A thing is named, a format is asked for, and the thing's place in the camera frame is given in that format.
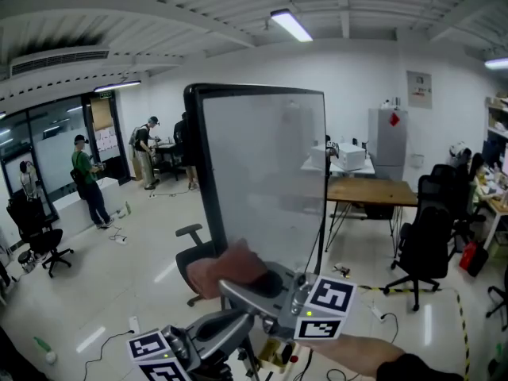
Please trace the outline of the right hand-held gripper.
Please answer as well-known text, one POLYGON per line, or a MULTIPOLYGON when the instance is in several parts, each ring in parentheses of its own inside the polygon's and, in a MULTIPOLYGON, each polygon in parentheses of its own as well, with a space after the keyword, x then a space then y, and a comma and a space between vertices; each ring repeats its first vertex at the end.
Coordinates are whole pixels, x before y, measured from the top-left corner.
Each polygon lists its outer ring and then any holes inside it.
POLYGON ((336 340, 357 285, 312 273, 294 279, 295 273, 280 263, 268 261, 266 266, 267 273, 254 283, 220 280, 221 293, 249 313, 268 316, 264 332, 280 340, 336 340))

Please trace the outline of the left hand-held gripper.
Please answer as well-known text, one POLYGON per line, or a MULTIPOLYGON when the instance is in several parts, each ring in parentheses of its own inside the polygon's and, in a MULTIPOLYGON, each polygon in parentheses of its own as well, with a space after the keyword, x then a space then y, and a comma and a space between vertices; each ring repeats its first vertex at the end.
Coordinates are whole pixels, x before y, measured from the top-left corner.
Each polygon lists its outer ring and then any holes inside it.
POLYGON ((147 380, 198 380, 193 370, 228 358, 246 338, 254 318, 240 310, 207 314, 187 328, 168 325, 126 342, 131 361, 147 380), (193 340, 198 340, 198 351, 193 340))

